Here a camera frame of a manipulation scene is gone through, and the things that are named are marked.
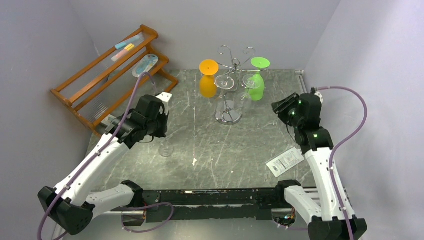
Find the clear wine glass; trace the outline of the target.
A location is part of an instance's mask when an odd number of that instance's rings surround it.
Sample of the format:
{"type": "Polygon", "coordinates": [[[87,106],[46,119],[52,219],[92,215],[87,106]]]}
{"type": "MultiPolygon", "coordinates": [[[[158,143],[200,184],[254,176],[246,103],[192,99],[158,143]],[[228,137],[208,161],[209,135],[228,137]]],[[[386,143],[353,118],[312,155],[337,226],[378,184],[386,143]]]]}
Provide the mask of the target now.
{"type": "Polygon", "coordinates": [[[250,90],[256,90],[260,86],[256,82],[256,76],[254,74],[247,74],[242,79],[242,90],[240,90],[234,97],[234,110],[243,115],[247,113],[252,107],[253,100],[250,94],[250,90]]]}
{"type": "Polygon", "coordinates": [[[163,138],[159,144],[158,153],[164,157],[170,157],[174,153],[174,145],[169,136],[163,138]]]}
{"type": "Polygon", "coordinates": [[[227,91],[234,87],[235,81],[229,75],[222,74],[215,78],[214,84],[220,90],[218,97],[215,99],[215,113],[222,115],[228,108],[225,95],[227,91]]]}

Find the green plastic wine glass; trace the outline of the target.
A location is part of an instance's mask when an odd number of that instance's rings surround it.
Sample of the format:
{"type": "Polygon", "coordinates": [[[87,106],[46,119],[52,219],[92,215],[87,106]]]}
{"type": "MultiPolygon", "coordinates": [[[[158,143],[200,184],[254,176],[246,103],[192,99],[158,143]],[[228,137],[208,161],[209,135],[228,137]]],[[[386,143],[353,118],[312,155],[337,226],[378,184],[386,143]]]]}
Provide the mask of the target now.
{"type": "Polygon", "coordinates": [[[261,70],[266,70],[270,65],[270,61],[265,57],[253,57],[250,60],[252,66],[258,69],[258,71],[253,74],[252,80],[254,82],[254,88],[251,88],[248,93],[252,101],[260,101],[264,96],[265,82],[260,73],[261,70]]]}

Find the orange plastic wine glass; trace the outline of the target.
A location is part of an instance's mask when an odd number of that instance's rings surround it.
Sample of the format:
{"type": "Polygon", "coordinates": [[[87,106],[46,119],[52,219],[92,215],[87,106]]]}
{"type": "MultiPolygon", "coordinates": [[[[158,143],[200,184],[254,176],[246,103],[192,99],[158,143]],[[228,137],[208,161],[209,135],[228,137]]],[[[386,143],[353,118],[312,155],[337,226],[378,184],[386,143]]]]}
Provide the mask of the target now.
{"type": "Polygon", "coordinates": [[[199,71],[202,74],[199,82],[199,92],[203,97],[212,98],[216,95],[215,74],[218,70],[218,63],[212,59],[205,59],[199,64],[199,71]]]}

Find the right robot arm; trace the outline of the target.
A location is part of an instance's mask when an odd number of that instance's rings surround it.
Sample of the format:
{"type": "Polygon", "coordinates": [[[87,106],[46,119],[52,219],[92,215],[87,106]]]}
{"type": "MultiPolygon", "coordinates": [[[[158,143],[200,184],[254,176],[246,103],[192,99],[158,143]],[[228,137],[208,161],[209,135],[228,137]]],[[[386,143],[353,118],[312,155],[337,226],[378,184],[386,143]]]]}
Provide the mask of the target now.
{"type": "Polygon", "coordinates": [[[294,207],[307,224],[311,240],[359,240],[368,226],[357,217],[344,191],[334,160],[336,147],[329,131],[320,125],[322,105],[319,93],[293,93],[271,104],[278,118],[294,129],[295,142],[311,168],[319,203],[294,182],[283,183],[274,199],[280,207],[294,207]]]}

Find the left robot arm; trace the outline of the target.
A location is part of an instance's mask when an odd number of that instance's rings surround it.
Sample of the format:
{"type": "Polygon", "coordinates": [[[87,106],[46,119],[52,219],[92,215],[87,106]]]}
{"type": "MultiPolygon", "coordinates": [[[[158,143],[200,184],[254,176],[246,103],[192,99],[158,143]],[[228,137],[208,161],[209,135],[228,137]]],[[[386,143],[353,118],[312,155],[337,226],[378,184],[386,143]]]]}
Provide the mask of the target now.
{"type": "Polygon", "coordinates": [[[131,180],[97,193],[92,189],[98,177],[135,144],[147,136],[152,139],[166,137],[172,98],[173,95],[166,92],[142,96],[136,108],[127,108],[107,128],[96,147],[66,178],[38,192],[44,210],[37,232],[39,239],[48,218],[62,227],[65,234],[75,236],[105,212],[120,207],[137,210],[146,206],[144,190],[131,180]]]}

